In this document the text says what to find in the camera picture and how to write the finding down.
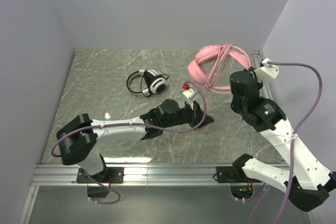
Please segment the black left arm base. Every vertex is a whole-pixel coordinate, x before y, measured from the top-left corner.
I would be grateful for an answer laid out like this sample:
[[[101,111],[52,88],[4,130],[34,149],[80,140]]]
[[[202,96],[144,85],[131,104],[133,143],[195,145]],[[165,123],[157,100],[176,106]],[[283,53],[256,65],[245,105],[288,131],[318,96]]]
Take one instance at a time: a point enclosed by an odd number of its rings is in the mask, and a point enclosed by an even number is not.
[[[111,186],[121,185],[123,183],[124,168],[123,167],[107,167],[101,173],[96,175],[90,175],[95,181],[104,184],[108,189],[100,186],[84,172],[82,168],[78,169],[76,183],[87,185],[87,195],[93,199],[105,199],[110,192]]]

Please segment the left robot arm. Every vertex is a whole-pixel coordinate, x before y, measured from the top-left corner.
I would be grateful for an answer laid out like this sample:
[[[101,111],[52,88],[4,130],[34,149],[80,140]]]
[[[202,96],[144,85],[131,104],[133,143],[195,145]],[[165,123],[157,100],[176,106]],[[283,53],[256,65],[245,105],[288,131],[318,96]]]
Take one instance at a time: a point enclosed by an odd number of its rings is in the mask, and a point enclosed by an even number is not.
[[[57,148],[63,165],[78,165],[91,176],[104,176],[107,172],[102,155],[93,152],[93,147],[104,141],[148,140],[163,132],[172,132],[172,127],[187,124],[190,131],[214,122],[200,105],[193,101],[180,108],[172,99],[164,100],[156,108],[141,116],[117,121],[99,121],[81,114],[62,127],[56,134]]]

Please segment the white and black headphones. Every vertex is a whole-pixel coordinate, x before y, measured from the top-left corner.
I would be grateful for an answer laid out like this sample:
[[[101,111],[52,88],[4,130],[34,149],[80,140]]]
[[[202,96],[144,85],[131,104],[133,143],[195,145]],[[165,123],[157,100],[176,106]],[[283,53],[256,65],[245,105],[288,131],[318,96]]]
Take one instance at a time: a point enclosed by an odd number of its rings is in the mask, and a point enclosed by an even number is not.
[[[140,91],[133,91],[131,83],[134,79],[141,77]],[[168,86],[168,74],[159,74],[153,69],[140,69],[131,73],[126,81],[127,89],[136,96],[150,97],[161,94]]]

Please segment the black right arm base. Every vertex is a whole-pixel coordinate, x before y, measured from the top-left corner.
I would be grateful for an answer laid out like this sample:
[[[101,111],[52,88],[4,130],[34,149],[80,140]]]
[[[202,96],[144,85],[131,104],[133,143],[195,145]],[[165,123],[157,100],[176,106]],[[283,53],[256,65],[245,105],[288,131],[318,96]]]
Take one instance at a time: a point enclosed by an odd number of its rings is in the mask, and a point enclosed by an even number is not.
[[[248,178],[244,172],[234,166],[217,166],[213,175],[213,180],[219,184],[229,184],[229,195],[235,201],[249,201],[256,198],[263,190],[254,191],[254,182],[259,183],[256,179]]]

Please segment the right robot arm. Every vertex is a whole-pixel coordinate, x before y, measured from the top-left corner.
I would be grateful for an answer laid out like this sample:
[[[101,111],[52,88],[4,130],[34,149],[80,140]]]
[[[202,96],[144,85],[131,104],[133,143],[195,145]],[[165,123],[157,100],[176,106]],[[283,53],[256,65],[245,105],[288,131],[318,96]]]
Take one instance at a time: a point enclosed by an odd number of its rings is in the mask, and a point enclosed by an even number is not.
[[[262,135],[282,156],[289,171],[267,165],[244,154],[233,162],[237,176],[259,180],[282,192],[289,191],[289,200],[298,209],[309,212],[322,205],[335,189],[335,174],[322,165],[303,141],[294,135],[285,113],[271,99],[260,96],[263,83],[249,70],[230,75],[233,95],[231,109],[256,132]]]

